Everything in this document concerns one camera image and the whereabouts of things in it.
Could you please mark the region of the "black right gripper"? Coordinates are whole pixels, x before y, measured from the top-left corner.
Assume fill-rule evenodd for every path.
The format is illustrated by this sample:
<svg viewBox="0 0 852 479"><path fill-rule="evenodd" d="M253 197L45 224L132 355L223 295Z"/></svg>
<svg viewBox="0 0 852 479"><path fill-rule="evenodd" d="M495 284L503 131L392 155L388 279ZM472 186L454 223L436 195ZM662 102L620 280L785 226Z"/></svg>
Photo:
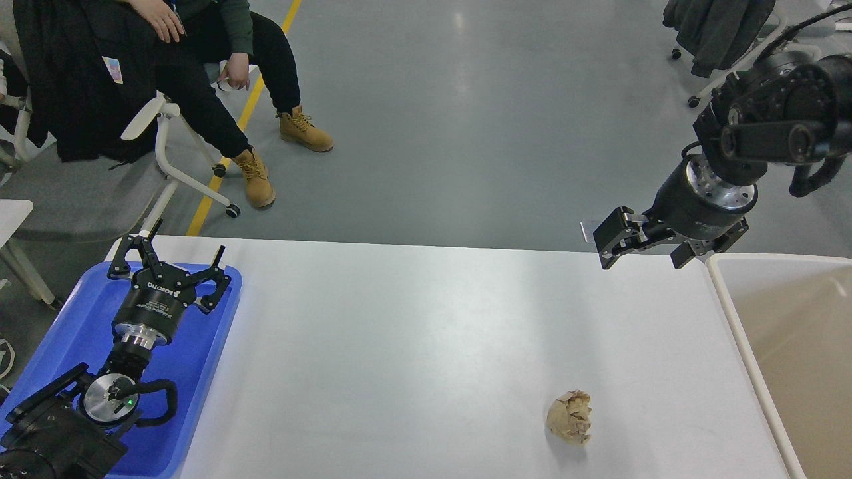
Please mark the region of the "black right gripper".
<svg viewBox="0 0 852 479"><path fill-rule="evenodd" d="M666 178L652 206L637 214L618 206L593 231L604 270L624 255L678 242L675 269L709 251L727 251L748 231L745 216L757 205L757 186L738 186L713 172L705 155L689 154Z"/></svg>

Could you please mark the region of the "person's right hand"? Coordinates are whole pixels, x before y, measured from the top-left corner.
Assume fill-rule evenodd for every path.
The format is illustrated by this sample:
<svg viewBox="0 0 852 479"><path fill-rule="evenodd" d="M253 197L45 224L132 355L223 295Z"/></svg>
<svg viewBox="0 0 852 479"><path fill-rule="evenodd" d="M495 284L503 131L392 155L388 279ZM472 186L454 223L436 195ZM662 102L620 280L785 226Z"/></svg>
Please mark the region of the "person's right hand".
<svg viewBox="0 0 852 479"><path fill-rule="evenodd" d="M182 21L164 1L132 0L125 3L152 27L162 42L179 43L182 40L185 34Z"/></svg>

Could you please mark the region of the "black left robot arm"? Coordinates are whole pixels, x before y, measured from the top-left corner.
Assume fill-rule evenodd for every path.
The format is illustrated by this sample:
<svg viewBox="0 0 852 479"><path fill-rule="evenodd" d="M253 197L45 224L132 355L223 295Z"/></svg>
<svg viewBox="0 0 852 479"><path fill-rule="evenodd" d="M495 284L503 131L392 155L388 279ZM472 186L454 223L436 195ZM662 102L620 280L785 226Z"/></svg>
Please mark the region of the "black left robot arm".
<svg viewBox="0 0 852 479"><path fill-rule="evenodd" d="M153 352L174 342L190 307L212 313L232 284L219 246L190 271L160 259L148 234L124 236L106 270L126 286L110 322L112 346L97 371L79 362L12 407L2 436L3 478L103 478L128 454L124 435L168 424L179 413L170 373L145 379Z"/></svg>

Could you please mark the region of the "person's left hand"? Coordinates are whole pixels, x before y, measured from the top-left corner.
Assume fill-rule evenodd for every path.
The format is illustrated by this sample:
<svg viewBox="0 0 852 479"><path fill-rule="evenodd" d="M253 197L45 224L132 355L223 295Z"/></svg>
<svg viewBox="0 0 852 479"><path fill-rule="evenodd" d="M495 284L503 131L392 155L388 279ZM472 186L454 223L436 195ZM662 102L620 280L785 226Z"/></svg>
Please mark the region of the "person's left hand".
<svg viewBox="0 0 852 479"><path fill-rule="evenodd" d="M231 90L247 90L250 87L250 58L247 53L232 53L222 67L217 82L227 84Z"/></svg>

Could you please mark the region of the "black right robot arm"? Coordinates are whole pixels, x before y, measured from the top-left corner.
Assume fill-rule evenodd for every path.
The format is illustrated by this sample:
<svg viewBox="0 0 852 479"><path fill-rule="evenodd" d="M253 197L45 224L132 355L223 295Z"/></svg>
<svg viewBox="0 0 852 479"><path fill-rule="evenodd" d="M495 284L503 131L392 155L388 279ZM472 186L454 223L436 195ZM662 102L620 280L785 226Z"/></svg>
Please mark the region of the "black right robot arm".
<svg viewBox="0 0 852 479"><path fill-rule="evenodd" d="M640 214L615 208L593 231L603 269L630 253L672 245L673 266L722 253L748 231L757 181L770 164L793 166L790 194L824 187L850 155L850 55L815 60L783 49L801 30L850 10L779 27L746 71L728 73L695 119L697 139Z"/></svg>

